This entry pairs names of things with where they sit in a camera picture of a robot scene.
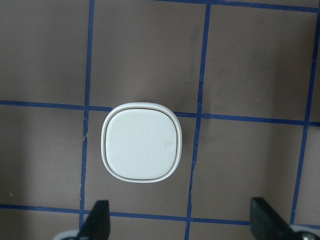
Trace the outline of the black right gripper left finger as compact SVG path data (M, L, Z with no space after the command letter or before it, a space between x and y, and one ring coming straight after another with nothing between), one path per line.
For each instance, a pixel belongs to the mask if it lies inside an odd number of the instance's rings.
M76 235L77 240L107 240L111 233L108 200L95 202L90 214Z

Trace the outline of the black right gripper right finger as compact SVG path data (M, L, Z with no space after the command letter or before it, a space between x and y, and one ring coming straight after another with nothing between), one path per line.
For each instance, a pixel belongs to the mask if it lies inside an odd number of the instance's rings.
M256 240L304 240L305 232L294 231L263 197L250 199L250 230Z

